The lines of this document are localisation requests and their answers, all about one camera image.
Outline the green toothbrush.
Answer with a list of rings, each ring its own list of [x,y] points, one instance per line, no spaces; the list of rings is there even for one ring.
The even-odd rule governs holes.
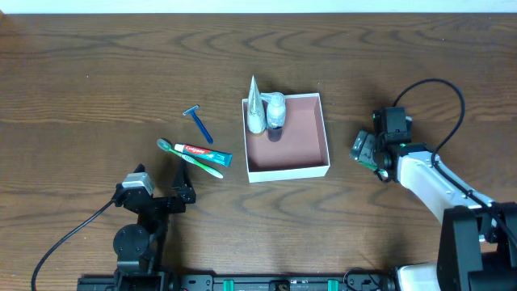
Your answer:
[[[157,139],[157,146],[161,149],[161,150],[164,150],[166,152],[170,152],[172,154],[175,154],[177,156],[179,156],[182,160],[186,161],[186,162],[189,162],[190,164],[193,164],[195,166],[198,166],[199,168],[203,169],[204,171],[208,172],[210,175],[218,178],[218,179],[223,179],[224,176],[216,169],[212,168],[212,167],[209,167],[207,165],[204,165],[203,163],[195,160],[193,157],[191,156],[188,156],[186,154],[182,154],[180,152],[178,152],[177,150],[174,150],[172,145],[162,139],[162,138],[159,138]]]

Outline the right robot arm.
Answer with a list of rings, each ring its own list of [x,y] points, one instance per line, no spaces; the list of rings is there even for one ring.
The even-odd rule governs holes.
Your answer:
[[[383,288],[396,290],[514,290],[516,204],[498,203],[471,188],[424,143],[411,141],[404,108],[373,113],[374,133],[359,132],[351,158],[385,183],[410,190],[441,225],[434,264],[399,267]]]

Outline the clear bottle with dark cap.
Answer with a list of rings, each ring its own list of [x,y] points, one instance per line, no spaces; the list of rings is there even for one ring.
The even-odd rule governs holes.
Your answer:
[[[279,92],[262,93],[262,101],[267,103],[266,121],[267,121],[267,136],[272,142],[277,142],[281,139],[286,119],[286,101],[285,96]]]

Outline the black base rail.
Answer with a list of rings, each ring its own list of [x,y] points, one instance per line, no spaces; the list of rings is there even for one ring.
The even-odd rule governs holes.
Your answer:
[[[297,291],[297,290],[439,290],[435,276],[422,270],[398,271],[395,276],[380,273],[348,272],[344,276],[212,276],[175,277],[157,275],[84,276],[78,279],[82,291],[164,290],[164,291]]]

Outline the white Pantene tube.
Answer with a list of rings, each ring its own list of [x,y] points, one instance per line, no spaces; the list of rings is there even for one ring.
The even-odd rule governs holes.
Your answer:
[[[266,129],[266,115],[263,101],[255,80],[252,76],[247,105],[247,128],[253,134],[261,134]]]

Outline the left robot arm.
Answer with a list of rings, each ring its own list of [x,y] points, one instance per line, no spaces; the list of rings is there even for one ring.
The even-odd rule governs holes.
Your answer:
[[[171,189],[172,196],[155,197],[143,165],[116,185],[111,201],[137,215],[137,222],[122,227],[113,240],[116,290],[179,289],[178,277],[162,269],[162,257],[170,215],[184,213],[196,200],[185,162],[179,164]]]

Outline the white box with pink interior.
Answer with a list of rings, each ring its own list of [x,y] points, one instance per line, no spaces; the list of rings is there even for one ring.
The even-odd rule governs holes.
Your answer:
[[[251,183],[317,178],[330,169],[330,152],[318,93],[288,95],[287,117],[281,138],[247,128],[247,100],[242,100],[246,170]]]

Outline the green white soap packet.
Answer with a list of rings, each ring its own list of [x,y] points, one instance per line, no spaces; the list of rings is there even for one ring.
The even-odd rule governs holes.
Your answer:
[[[364,161],[358,161],[358,163],[364,167],[367,167],[369,170],[372,170],[372,172],[381,180],[387,179],[389,177],[388,172],[384,169],[380,169],[376,164]]]

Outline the blue disposable razor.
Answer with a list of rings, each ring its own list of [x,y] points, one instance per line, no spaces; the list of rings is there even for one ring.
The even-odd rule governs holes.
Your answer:
[[[200,108],[200,106],[198,104],[194,105],[193,107],[191,108],[188,108],[187,110],[185,110],[183,112],[183,115],[184,116],[191,116],[191,118],[194,120],[195,124],[197,125],[197,127],[199,128],[200,132],[203,134],[205,140],[207,141],[208,144],[212,144],[213,143],[213,139],[210,135],[210,133],[208,132],[208,130],[205,128],[203,122],[201,121],[201,119],[197,116],[196,114],[196,111]]]

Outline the Colgate toothpaste tube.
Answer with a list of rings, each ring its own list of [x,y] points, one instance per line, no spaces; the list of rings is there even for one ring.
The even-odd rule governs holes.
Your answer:
[[[182,154],[191,155],[195,158],[201,158],[209,162],[214,162],[224,167],[229,167],[233,158],[232,154],[223,153],[215,150],[208,150],[198,146],[186,144],[175,144],[174,150]]]

